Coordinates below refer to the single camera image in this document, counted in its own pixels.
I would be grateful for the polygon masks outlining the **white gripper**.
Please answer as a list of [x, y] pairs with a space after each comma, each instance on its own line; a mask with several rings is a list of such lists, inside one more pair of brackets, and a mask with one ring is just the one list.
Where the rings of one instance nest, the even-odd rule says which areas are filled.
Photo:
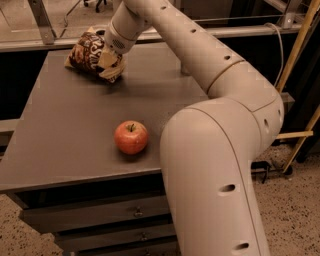
[[108, 47], [102, 49], [98, 66], [103, 70], [117, 68], [118, 54], [129, 52], [139, 36], [149, 27], [147, 21], [131, 11], [124, 3], [120, 3], [104, 34], [105, 44], [112, 50]]

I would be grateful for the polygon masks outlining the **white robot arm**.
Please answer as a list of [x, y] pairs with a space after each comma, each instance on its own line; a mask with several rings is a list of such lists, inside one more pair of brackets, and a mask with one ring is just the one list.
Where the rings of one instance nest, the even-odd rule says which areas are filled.
[[208, 97], [174, 114], [160, 140], [182, 256], [271, 256], [251, 164], [280, 132], [280, 93], [172, 0], [114, 1], [108, 47], [124, 54], [154, 27]]

